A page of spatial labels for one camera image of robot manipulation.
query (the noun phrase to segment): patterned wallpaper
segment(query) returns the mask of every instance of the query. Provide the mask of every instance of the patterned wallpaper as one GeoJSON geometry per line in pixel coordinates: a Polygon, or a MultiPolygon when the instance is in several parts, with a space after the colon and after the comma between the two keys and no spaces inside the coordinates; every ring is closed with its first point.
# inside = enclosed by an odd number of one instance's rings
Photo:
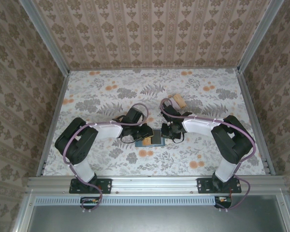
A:
{"type": "Polygon", "coordinates": [[[0,232],[36,175],[62,81],[23,7],[0,0],[0,232]]]}
{"type": "Polygon", "coordinates": [[[284,1],[245,78],[277,174],[290,192],[290,0],[284,1]]]}
{"type": "Polygon", "coordinates": [[[236,66],[270,0],[33,0],[72,70],[236,66]]]}

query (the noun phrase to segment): aluminum frame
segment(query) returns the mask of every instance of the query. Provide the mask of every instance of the aluminum frame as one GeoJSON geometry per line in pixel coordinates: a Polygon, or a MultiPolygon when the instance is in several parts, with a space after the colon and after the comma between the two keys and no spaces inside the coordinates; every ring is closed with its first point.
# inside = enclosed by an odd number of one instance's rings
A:
{"type": "Polygon", "coordinates": [[[265,158],[265,161],[268,164],[268,169],[270,171],[270,174],[275,175],[276,173],[274,170],[274,166],[273,166],[269,151],[267,149],[265,139],[263,137],[261,126],[259,124],[258,117],[257,117],[256,111],[255,111],[255,108],[253,106],[252,99],[250,97],[249,90],[248,90],[243,72],[238,73],[237,80],[238,80],[239,86],[241,88],[244,103],[245,103],[247,113],[248,113],[248,116],[249,116],[249,119],[251,122],[253,134],[254,134],[256,141],[257,141],[258,149],[260,151],[260,154],[265,158]]]}
{"type": "MultiPolygon", "coordinates": [[[[112,192],[108,196],[226,196],[228,194],[199,194],[197,178],[209,176],[103,176],[111,178],[112,192]]],[[[69,194],[74,176],[41,176],[29,178],[25,197],[16,220],[14,232],[27,231],[34,209],[35,199],[41,196],[98,196],[98,194],[69,194]]],[[[241,176],[251,184],[250,195],[275,195],[280,205],[287,231],[290,232],[290,198],[282,176],[241,176]]],[[[247,184],[241,182],[243,196],[247,184]]]]}
{"type": "Polygon", "coordinates": [[[45,23],[43,22],[43,18],[41,17],[38,9],[35,7],[33,1],[20,0],[20,3],[27,12],[30,20],[44,41],[48,51],[51,53],[63,76],[67,77],[69,74],[69,65],[54,41],[52,33],[47,29],[45,23]]]}
{"type": "MultiPolygon", "coordinates": [[[[43,196],[36,197],[34,206],[81,206],[82,196],[43,196]]],[[[214,196],[103,196],[101,206],[187,206],[187,205],[212,205],[214,196]]]]}
{"type": "Polygon", "coordinates": [[[56,125],[57,125],[57,122],[58,122],[58,118],[59,118],[60,110],[61,110],[61,107],[62,107],[64,95],[65,95],[67,87],[68,87],[69,78],[70,78],[70,76],[68,75],[63,80],[62,87],[61,87],[61,90],[60,90],[60,93],[59,93],[59,97],[58,97],[58,101],[57,101],[56,108],[55,108],[55,111],[54,111],[53,119],[52,119],[49,131],[48,131],[48,134],[47,134],[47,138],[46,138],[46,141],[45,141],[44,149],[43,149],[43,152],[42,152],[42,155],[41,155],[41,160],[40,160],[40,163],[39,163],[39,167],[38,167],[38,171],[37,171],[36,176],[41,176],[42,175],[44,165],[46,164],[46,160],[47,160],[47,157],[48,157],[48,154],[49,154],[49,150],[50,150],[50,147],[52,145],[52,140],[53,140],[53,137],[54,137],[54,133],[55,133],[55,130],[56,130],[56,125]]]}
{"type": "Polygon", "coordinates": [[[240,62],[237,65],[240,71],[244,72],[246,69],[283,2],[284,0],[272,0],[269,3],[255,33],[253,34],[240,62]]]}

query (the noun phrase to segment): floral tablecloth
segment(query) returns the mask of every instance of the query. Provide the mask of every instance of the floral tablecloth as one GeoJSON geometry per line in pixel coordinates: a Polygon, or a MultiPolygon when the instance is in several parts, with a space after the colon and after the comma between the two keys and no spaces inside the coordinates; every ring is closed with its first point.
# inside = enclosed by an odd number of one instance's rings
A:
{"type": "MultiPolygon", "coordinates": [[[[150,110],[149,126],[158,129],[164,122],[159,103],[174,94],[180,94],[186,101],[186,111],[211,118],[234,115],[253,134],[236,72],[235,69],[71,72],[43,174],[72,175],[54,143],[75,117],[91,122],[107,121],[142,102],[150,110]]],[[[214,139],[197,133],[187,133],[180,144],[167,139],[166,146],[151,148],[137,148],[119,139],[96,140],[88,157],[97,175],[211,175],[221,160],[214,139]]],[[[242,164],[238,174],[265,174],[258,151],[242,164]]]]}

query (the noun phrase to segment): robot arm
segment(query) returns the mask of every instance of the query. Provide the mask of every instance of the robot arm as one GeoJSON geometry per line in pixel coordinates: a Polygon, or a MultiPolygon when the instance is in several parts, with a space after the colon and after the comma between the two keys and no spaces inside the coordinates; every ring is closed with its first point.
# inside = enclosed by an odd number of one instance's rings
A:
{"type": "MultiPolygon", "coordinates": [[[[180,139],[181,137],[184,139],[184,134],[187,132],[214,137],[222,155],[222,160],[212,176],[212,186],[216,191],[221,191],[225,185],[224,183],[227,183],[233,177],[234,171],[242,157],[253,147],[250,140],[238,130],[224,124],[204,121],[198,119],[196,116],[189,116],[191,115],[190,112],[185,112],[181,115],[172,105],[163,104],[163,106],[164,112],[162,111],[161,113],[168,121],[168,124],[162,124],[162,137],[172,140],[180,139]]],[[[232,124],[249,135],[247,130],[234,116],[230,115],[218,121],[232,124]]]]}
{"type": "MultiPolygon", "coordinates": [[[[228,116],[220,119],[239,127],[246,133],[247,130],[234,116],[228,116]]],[[[227,182],[242,159],[242,157],[251,150],[251,142],[240,132],[216,122],[207,122],[198,119],[184,119],[183,129],[186,132],[195,132],[206,136],[213,136],[218,149],[222,155],[222,160],[214,175],[223,183],[227,182]]]]}
{"type": "MultiPolygon", "coordinates": [[[[73,170],[83,181],[95,185],[97,175],[91,169],[87,155],[96,139],[104,138],[120,138],[131,135],[135,141],[153,136],[153,130],[146,124],[136,125],[120,125],[136,124],[141,117],[144,117],[141,111],[131,108],[127,115],[113,119],[109,123],[96,123],[84,128],[75,139],[72,140],[67,152],[66,158],[69,159],[73,170]]],[[[66,130],[58,137],[55,142],[55,148],[63,155],[69,140],[72,136],[87,123],[81,118],[75,118],[66,130]]]]}

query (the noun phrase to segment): gray floor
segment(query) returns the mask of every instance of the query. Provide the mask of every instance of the gray floor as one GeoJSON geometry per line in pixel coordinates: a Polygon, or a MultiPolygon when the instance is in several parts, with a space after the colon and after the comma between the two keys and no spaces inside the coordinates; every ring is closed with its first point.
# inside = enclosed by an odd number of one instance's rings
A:
{"type": "Polygon", "coordinates": [[[274,197],[250,196],[227,213],[213,206],[35,207],[30,232],[284,232],[274,197]]]}

